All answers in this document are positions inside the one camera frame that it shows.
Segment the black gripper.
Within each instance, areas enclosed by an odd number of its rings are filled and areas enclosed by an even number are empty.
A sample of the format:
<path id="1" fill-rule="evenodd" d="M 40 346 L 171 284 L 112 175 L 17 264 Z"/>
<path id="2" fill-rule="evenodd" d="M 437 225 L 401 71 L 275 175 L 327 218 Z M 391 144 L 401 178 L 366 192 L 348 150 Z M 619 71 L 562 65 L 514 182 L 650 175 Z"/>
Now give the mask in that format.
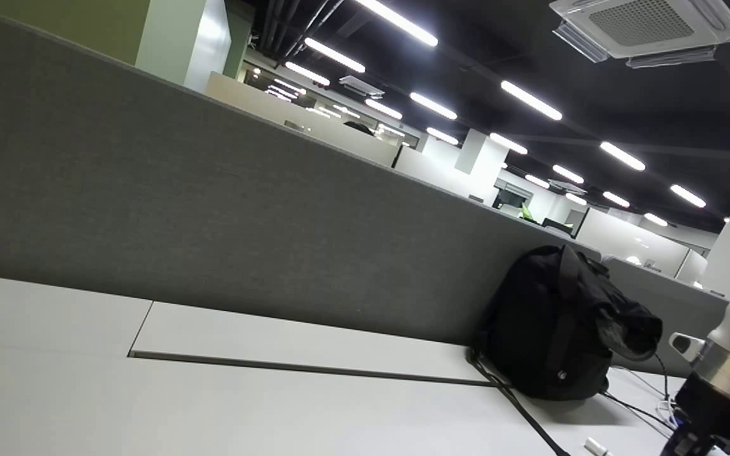
<path id="1" fill-rule="evenodd" d="M 708 456 L 716 443 L 730 443 L 730 398 L 698 374 L 674 394 L 674 418 L 661 456 Z"/>

